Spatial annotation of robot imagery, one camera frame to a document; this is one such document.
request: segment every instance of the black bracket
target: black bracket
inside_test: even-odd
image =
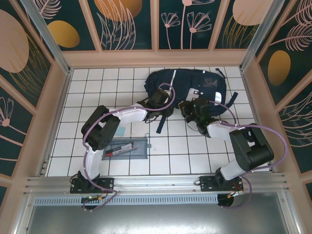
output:
[[[244,190],[242,179],[236,177],[234,179],[224,181],[220,186],[214,175],[199,177],[199,185],[202,192],[223,192],[223,191],[235,191],[237,185],[241,190]]]
[[[114,178],[97,178],[94,181],[97,185],[112,190],[114,189]],[[72,179],[71,187],[70,187],[71,194],[100,194],[102,190],[95,187],[86,185],[85,181],[81,180],[80,178]]]

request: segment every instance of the wooden frame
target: wooden frame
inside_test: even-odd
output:
[[[4,198],[3,198],[3,201],[2,201],[2,205],[0,207],[0,217],[1,217],[2,211],[4,210],[3,205],[6,203],[6,201],[8,199],[8,196],[9,196],[8,194],[10,192],[9,190],[10,190],[11,185],[8,184],[8,183],[0,182],[0,186],[6,188],[5,195],[4,195]]]
[[[303,181],[303,184],[304,184],[305,187],[306,187],[306,184],[310,184],[310,183],[312,183],[312,179]],[[307,189],[306,189],[306,194],[307,194],[308,197],[310,197],[310,194],[309,194],[309,192],[308,192]],[[311,199],[310,199],[310,205],[311,205],[311,207],[312,207],[312,197],[310,197],[310,198],[311,198]]]
[[[57,62],[55,61],[54,64],[52,64],[51,66],[51,69],[48,73],[48,76],[47,76],[47,79],[46,79],[46,82],[43,86],[43,89],[42,89],[42,94],[45,94],[47,89],[51,89],[51,87],[48,85],[50,82],[52,82],[54,79],[55,79],[55,72],[56,70],[59,69],[58,68],[58,64]],[[27,135],[25,137],[25,140],[24,140],[24,143],[23,143],[23,146],[22,146],[22,149],[19,153],[19,158],[16,162],[16,165],[15,165],[15,168],[13,170],[13,173],[12,173],[12,176],[7,176],[7,175],[3,175],[3,174],[0,174],[0,177],[3,177],[3,178],[8,178],[8,179],[12,179],[16,176],[16,173],[17,173],[17,168],[19,168],[20,166],[20,161],[21,161],[21,158],[22,157],[25,157],[25,153],[24,153],[24,150],[25,150],[25,145],[27,144],[28,141],[31,141],[29,138],[30,138],[30,135],[31,135],[31,131],[33,129],[33,126],[36,125],[36,115],[37,115],[37,112],[39,109],[42,109],[42,106],[43,105],[46,105],[45,102],[45,99],[46,97],[44,97],[44,95],[40,95],[40,98],[38,100],[38,103],[37,103],[37,107],[35,109],[31,109],[31,111],[28,109],[28,101],[18,92],[16,91],[15,89],[11,92],[8,92],[7,91],[7,88],[4,88],[2,85],[1,87],[9,94],[11,95],[14,99],[16,99],[20,105],[22,105],[26,110],[28,110],[32,115],[33,115],[33,118],[31,120],[31,123],[29,125],[29,128],[28,128],[28,132],[27,132]]]
[[[297,0],[291,0],[287,7],[285,8],[283,14],[281,15],[280,19],[278,20],[276,26],[274,27],[273,31],[271,32],[271,34],[268,36],[268,39],[266,41],[266,43],[263,45],[262,50],[260,51],[258,57],[256,57],[256,61],[260,62],[262,57],[264,56],[265,52],[267,52],[271,42],[273,41],[273,39],[275,38],[276,34],[278,33],[280,26],[282,25],[282,23],[285,21],[285,19],[287,18],[288,14],[290,13],[290,11],[292,10],[292,8],[294,7],[294,5],[296,4]]]
[[[222,6],[222,4],[225,1],[229,1],[229,0],[221,0],[220,6],[219,6],[219,10],[218,10],[217,16],[215,18],[214,29],[213,29],[213,32],[212,32],[212,35],[211,35],[211,38],[210,38],[210,41],[209,41],[209,45],[208,45],[208,47],[206,49],[160,49],[159,48],[159,21],[160,21],[160,17],[159,17],[159,1],[160,0],[157,0],[157,6],[156,6],[156,10],[157,10],[156,13],[157,13],[157,15],[154,17],[156,19],[156,21],[157,21],[156,22],[156,26],[157,26],[157,35],[156,35],[157,51],[159,51],[159,52],[162,52],[162,51],[211,51],[210,44],[211,44],[211,41],[212,41],[212,38],[213,38],[213,35],[214,35],[214,31],[216,30],[216,22],[217,22],[217,19],[219,18],[219,14],[220,14],[220,11],[221,11],[221,6]]]
[[[257,66],[258,66],[258,70],[259,72],[261,73],[261,76],[262,76],[262,79],[265,80],[265,77],[263,75],[263,72],[261,70],[261,67],[260,67],[260,64],[259,62],[257,61],[256,62]],[[272,105],[274,105],[274,114],[279,118],[279,112],[293,99],[295,98],[305,87],[307,87],[310,83],[312,82],[312,70],[292,89],[289,91],[289,93],[277,104],[275,105],[274,101],[273,101],[273,98],[272,98],[272,95],[271,95],[271,92],[269,90],[269,87],[268,87],[268,84],[267,82],[265,82],[265,89],[266,89],[266,93],[269,94],[269,99],[270,99],[270,103]],[[283,127],[283,123],[282,121],[279,119],[279,122],[280,122],[280,125]],[[296,168],[297,168],[297,171],[298,173],[300,174],[300,177],[303,178],[303,177],[306,177],[306,176],[309,176],[309,175],[312,175],[312,170],[308,171],[308,172],[304,172],[304,173],[301,173],[300,172],[300,169],[299,169],[299,166],[297,164],[297,161],[296,161],[296,158],[293,154],[293,151],[292,151],[292,148],[291,148],[291,145],[289,143],[289,140],[288,140],[288,137],[287,137],[287,134],[285,132],[285,129],[283,127],[283,134],[285,136],[285,139],[288,143],[288,147],[290,149],[290,154],[296,164]]]
[[[94,19],[91,13],[91,9],[88,3],[88,0],[79,0],[83,15],[84,15],[84,19],[86,20],[94,47],[95,47],[95,51],[97,52],[105,52],[105,53],[111,53],[111,52],[116,52],[115,50],[103,50],[100,40],[98,38],[98,32],[97,32],[97,28],[95,26],[94,23]],[[153,12],[152,12],[152,4],[153,4],[153,0],[150,0],[150,9],[151,9],[151,45],[152,48],[150,50],[120,50],[122,52],[129,52],[129,51],[154,51],[155,49],[153,48]],[[90,51],[63,51],[63,53],[65,54],[71,54],[71,53],[87,53],[87,52],[94,52],[93,50]]]
[[[43,51],[44,55],[47,57],[47,59],[50,61],[51,65],[54,62],[54,59],[51,57],[48,49],[45,47],[44,43],[41,41],[39,35],[37,34],[37,32],[35,31],[35,29],[33,28],[31,22],[28,20],[27,16],[25,15],[25,13],[23,12],[23,10],[21,9],[20,5],[16,2],[17,0],[9,0],[9,2],[11,3],[12,7],[15,9],[16,13],[18,14],[18,16],[20,17],[20,19],[22,20],[22,22],[25,24],[25,27],[28,29],[28,31],[31,33],[31,35],[33,36],[33,38],[35,39],[36,43],[39,45],[40,49]]]
[[[286,138],[285,130],[279,118],[275,103],[268,91],[267,83],[256,58],[252,60],[244,75],[251,91],[252,101],[256,109],[259,124],[275,129]],[[268,142],[271,143],[274,152],[278,152],[275,154],[274,159],[275,161],[278,161],[284,151],[283,143],[277,136],[275,136],[275,134],[267,132],[264,132],[264,134]],[[277,166],[277,170],[285,173],[288,187],[294,198],[298,214],[303,221],[302,224],[304,228],[306,230],[312,230],[312,223],[310,221],[312,216],[312,206],[307,206],[307,203],[309,202],[308,199],[310,200],[310,198],[306,196],[306,188],[304,188],[305,185],[302,182],[303,180],[311,179],[311,172],[309,171],[301,174],[292,151],[288,152],[285,161]]]

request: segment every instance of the white tile floor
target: white tile floor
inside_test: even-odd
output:
[[[227,77],[227,100],[233,92],[239,95],[231,107],[239,124],[254,122],[245,87],[237,67],[196,67],[215,72],[219,68]],[[163,67],[78,69],[74,71],[63,108],[57,136],[46,176],[71,176],[80,169],[84,155],[82,134],[84,122],[99,105],[123,107],[147,97],[147,76]],[[230,113],[221,119],[233,123]],[[195,123],[185,123],[179,110],[165,122],[161,134],[159,121],[128,124],[123,137],[144,137],[151,144],[148,159],[105,160],[100,164],[103,176],[198,174],[215,172],[234,158],[231,143],[201,136]]]

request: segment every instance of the grout line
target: grout line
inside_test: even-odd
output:
[[[206,155],[206,154],[207,153],[170,154],[170,155]],[[226,152],[223,152],[223,153],[210,153],[210,155],[223,155],[223,154],[226,154]],[[165,154],[165,155],[152,155],[152,156],[168,156],[168,154]],[[59,158],[61,158],[61,157],[84,157],[84,156],[59,156]]]
[[[228,161],[230,162],[229,151],[228,151],[228,147],[226,146],[226,142],[225,141],[224,141],[224,144],[225,144],[226,153],[228,155]]]
[[[57,142],[57,138],[58,138],[58,135],[59,135],[60,124],[62,123],[62,119],[63,119],[63,115],[64,115],[64,110],[65,110],[65,104],[66,104],[66,101],[67,101],[67,97],[68,97],[68,93],[67,93],[67,95],[66,95],[65,102],[64,102],[64,106],[63,106],[63,111],[62,111],[61,117],[60,117],[60,119],[59,119],[58,130],[57,130],[56,138],[54,139],[54,143],[53,143],[53,145],[54,145],[53,151],[52,151],[52,153],[51,153],[51,156],[49,157],[49,160],[51,160],[51,162],[52,162],[52,157],[53,157],[53,153],[54,153],[54,150],[55,150],[55,145],[56,145],[56,142]],[[47,177],[49,176],[49,171],[50,171],[50,167],[51,167],[51,162],[50,162],[49,168],[48,168],[48,170],[47,170],[47,172],[46,172]]]
[[[73,82],[76,82],[76,81],[101,81],[100,79],[82,79],[82,80],[73,80]]]
[[[250,103],[237,103],[235,105],[250,105]],[[66,106],[64,108],[79,108],[80,106]],[[168,119],[168,121],[171,121],[171,120],[182,120],[182,119]]]
[[[116,102],[117,102],[117,90],[118,90],[118,81],[119,81],[119,71],[120,71],[120,68],[118,68],[118,75],[117,75],[117,86],[116,86],[116,97],[115,97],[115,107],[116,107]],[[110,172],[110,169],[111,169],[111,158],[109,158],[109,164],[108,164],[108,176],[109,176],[109,172]]]
[[[212,171],[211,171],[210,157],[209,157],[209,150],[208,150],[208,143],[207,143],[207,137],[205,137],[205,140],[206,140],[207,156],[208,156],[208,161],[209,161],[210,173],[212,173]]]
[[[148,76],[151,74],[150,68],[148,68]],[[148,124],[148,143],[150,144],[150,147],[148,149],[149,152],[149,174],[151,174],[151,123]]]
[[[99,99],[98,99],[98,106],[99,106],[99,102],[101,100],[101,93],[102,93],[102,87],[103,87],[103,76],[104,76],[104,69],[103,69],[103,74],[102,74],[102,82],[101,82],[101,89],[100,89],[100,94],[99,94]]]
[[[237,122],[238,122],[238,124],[239,124],[238,114],[237,114],[236,107],[235,107],[235,104],[234,104],[234,103],[233,103],[233,106],[234,106],[234,109],[235,109],[236,120],[237,120]]]
[[[84,94],[82,96],[82,101],[81,101],[81,107],[80,107],[80,113],[79,113],[78,120],[80,119],[80,115],[81,115],[83,99],[84,99]],[[78,130],[78,122],[77,122],[76,131],[75,131],[75,136],[77,134],[77,130]],[[72,163],[72,157],[73,157],[73,152],[74,152],[75,141],[76,141],[76,139],[74,139],[74,144],[73,144],[73,147],[72,147],[72,153],[71,153],[71,157],[70,157],[70,160],[69,160],[69,167],[68,167],[68,171],[67,171],[67,176],[69,174],[69,169],[70,169],[70,166],[71,166],[71,163]]]
[[[167,138],[168,138],[168,158],[169,158],[169,174],[171,174],[171,164],[170,164],[170,143],[169,143],[169,124],[167,122]]]
[[[133,91],[133,92],[84,92],[84,93],[69,93],[69,94],[115,94],[115,93],[146,93],[146,91]]]
[[[135,69],[133,69],[133,82],[132,82],[132,105],[133,105],[133,90],[134,90],[134,86],[135,86]],[[130,139],[132,138],[132,123],[130,125]],[[129,175],[130,175],[130,164],[131,164],[131,151],[129,154]]]
[[[186,134],[187,152],[188,152],[188,155],[189,155],[190,174],[192,174],[191,159],[190,159],[190,149],[189,149],[189,139],[188,139],[188,136],[187,136],[186,120],[184,120],[184,125],[185,125],[185,134]]]
[[[166,138],[167,136],[151,136],[150,138]],[[187,137],[187,136],[170,136],[172,138],[174,137]],[[116,137],[116,139],[123,139],[123,138],[129,138],[128,136],[124,136],[124,137]],[[57,140],[65,140],[65,139],[71,139],[71,138],[56,138]]]

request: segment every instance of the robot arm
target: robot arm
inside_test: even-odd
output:
[[[168,101],[170,101],[170,95],[166,91],[158,89],[150,99],[146,98],[135,104],[134,107],[141,106],[156,109],[165,106]],[[202,135],[220,138],[232,143],[235,159],[216,171],[215,179],[220,188],[227,181],[273,160],[273,151],[260,129],[222,125],[219,120],[210,116],[209,104],[205,98],[183,101],[179,104],[179,107],[187,122],[196,122],[197,128]],[[104,106],[99,106],[84,124],[81,130],[82,134],[85,135],[97,119],[110,111],[112,110]],[[86,171],[90,179],[99,178],[99,164],[102,159],[103,150],[111,143],[120,124],[147,121],[159,115],[168,117],[172,113],[173,106],[160,112],[133,108],[104,118],[101,122],[105,123],[105,125],[96,125],[86,139],[86,143],[90,146],[86,158]],[[254,142],[254,145],[249,146],[248,142]],[[78,173],[78,177],[84,180],[86,184],[88,183],[83,168]]]
[[[87,151],[86,158],[86,171],[90,179],[94,180],[99,177],[99,164],[102,159],[103,150],[108,145],[110,145],[119,125],[124,125],[135,121],[148,121],[149,119],[156,118],[159,115],[169,117],[173,113],[174,109],[173,106],[169,106],[162,111],[146,111],[136,107],[158,109],[166,106],[167,103],[169,103],[171,100],[172,97],[170,96],[169,92],[158,89],[151,98],[146,98],[142,101],[139,101],[133,105],[133,108],[122,110],[102,119],[101,124],[97,124],[91,130],[86,139],[86,144],[90,146],[89,150]],[[90,127],[101,116],[114,110],[115,109],[107,109],[103,105],[97,107],[81,129],[83,136],[85,136]],[[86,178],[83,167],[78,172],[78,177],[83,181],[83,183],[85,183],[86,186],[88,185],[89,182]]]
[[[198,131],[206,137],[215,137],[232,143],[235,159],[217,169],[216,179],[220,187],[225,181],[236,178],[266,162],[273,160],[274,153],[258,128],[225,126],[210,116],[209,103],[205,98],[179,103],[187,122],[194,121]]]

